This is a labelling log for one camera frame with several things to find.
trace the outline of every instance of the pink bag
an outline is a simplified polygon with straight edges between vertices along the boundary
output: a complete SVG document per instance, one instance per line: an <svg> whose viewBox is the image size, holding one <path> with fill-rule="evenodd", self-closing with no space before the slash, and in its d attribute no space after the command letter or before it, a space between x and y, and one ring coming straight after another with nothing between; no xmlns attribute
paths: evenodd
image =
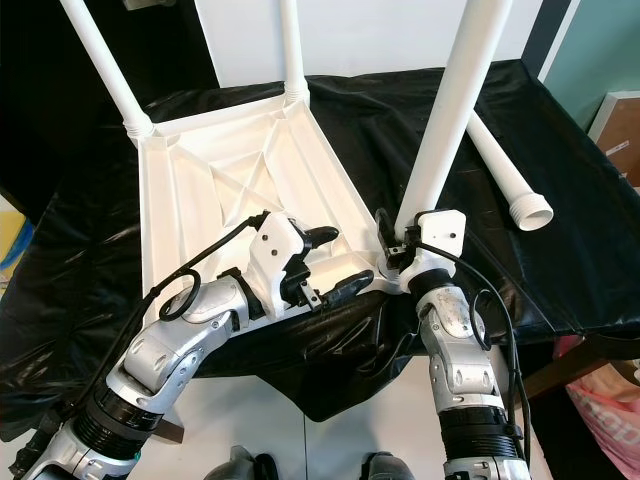
<svg viewBox="0 0 640 480"><path fill-rule="evenodd" d="M554 356L580 343L556 341ZM602 451L630 480L640 480L640 387L607 364L567 385L567 393Z"/></svg>

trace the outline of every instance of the sticker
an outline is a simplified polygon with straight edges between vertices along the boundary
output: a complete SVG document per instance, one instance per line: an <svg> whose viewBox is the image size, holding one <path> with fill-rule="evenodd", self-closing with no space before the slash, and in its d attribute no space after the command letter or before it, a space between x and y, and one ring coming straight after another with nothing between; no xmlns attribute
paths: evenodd
<svg viewBox="0 0 640 480"><path fill-rule="evenodd" d="M615 147L610 148L604 154L608 157L609 155L613 155L614 153L619 152L620 150L622 150L623 148L627 148L628 146L629 140L625 140L620 145L616 145Z"/></svg>

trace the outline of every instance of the black tablecloth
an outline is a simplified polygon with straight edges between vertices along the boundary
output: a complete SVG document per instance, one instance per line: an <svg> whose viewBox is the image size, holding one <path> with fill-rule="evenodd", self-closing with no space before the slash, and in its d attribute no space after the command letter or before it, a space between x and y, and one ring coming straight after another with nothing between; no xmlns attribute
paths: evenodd
<svg viewBox="0 0 640 480"><path fill-rule="evenodd" d="M372 213L397 212L441 74L309 79L311 110ZM159 122L281 91L277 83L178 92L148 112ZM517 230L465 136L439 206L467 215L463 257L499 287L518 341L638 330L638 195L519 61L492 66L476 110L555 210L540 231ZM102 125L38 225L0 303L3 440L73 395L140 298L137 175L124 130ZM478 289L463 272L456 278L469 293ZM496 307L484 300L480 310L499 339ZM407 297L367 294L337 312L234 339L199 375L260 375L321 420L370 397L411 354L424 353L416 328Z"/></svg>

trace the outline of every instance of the white wall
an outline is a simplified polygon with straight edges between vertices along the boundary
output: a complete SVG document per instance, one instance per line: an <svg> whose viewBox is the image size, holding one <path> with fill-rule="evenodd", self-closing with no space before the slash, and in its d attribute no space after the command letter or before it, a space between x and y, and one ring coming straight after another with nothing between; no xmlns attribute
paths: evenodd
<svg viewBox="0 0 640 480"><path fill-rule="evenodd" d="M495 59L520 58L542 0L514 0ZM440 67L464 0L299 0L305 73ZM278 0L196 0L220 86L284 79Z"/></svg>

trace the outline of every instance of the white plastic pipe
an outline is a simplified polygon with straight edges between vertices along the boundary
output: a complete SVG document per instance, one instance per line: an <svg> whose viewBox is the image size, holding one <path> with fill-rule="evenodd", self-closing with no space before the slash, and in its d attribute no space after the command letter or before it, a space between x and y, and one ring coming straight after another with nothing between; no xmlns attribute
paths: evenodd
<svg viewBox="0 0 640 480"><path fill-rule="evenodd" d="M509 202L509 213L518 228L537 230L549 223L553 209L531 189L475 111L471 112L467 132Z"/></svg>
<svg viewBox="0 0 640 480"><path fill-rule="evenodd" d="M280 16L286 68L285 99L287 104L304 100L309 105L309 86L304 78L302 66L302 45L296 0L280 0Z"/></svg>
<svg viewBox="0 0 640 480"><path fill-rule="evenodd" d="M153 123L138 105L84 1L60 0L60 3L122 114L129 137L150 135L153 132Z"/></svg>
<svg viewBox="0 0 640 480"><path fill-rule="evenodd" d="M511 0L468 0L395 223L396 236L416 213L433 210L487 75Z"/></svg>

